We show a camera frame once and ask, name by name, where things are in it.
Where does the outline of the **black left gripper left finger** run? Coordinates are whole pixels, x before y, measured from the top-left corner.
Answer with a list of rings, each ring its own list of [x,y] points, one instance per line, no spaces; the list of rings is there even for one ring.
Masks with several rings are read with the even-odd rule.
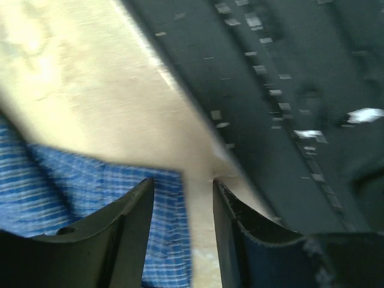
[[[1,287],[140,287],[153,207],[146,178],[55,235],[1,231]]]

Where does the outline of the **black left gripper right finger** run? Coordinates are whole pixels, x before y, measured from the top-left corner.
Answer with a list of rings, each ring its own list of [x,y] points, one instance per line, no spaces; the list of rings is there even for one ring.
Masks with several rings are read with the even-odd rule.
[[[212,184],[223,287],[383,287],[383,235],[287,230]]]

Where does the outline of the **blue plaid shirt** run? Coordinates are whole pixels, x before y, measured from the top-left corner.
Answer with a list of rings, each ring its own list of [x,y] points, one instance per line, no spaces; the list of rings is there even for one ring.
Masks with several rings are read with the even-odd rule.
[[[1,228],[54,235],[114,202],[145,178],[155,184],[143,287],[191,287],[190,234],[182,176],[111,164],[27,142],[1,117]]]

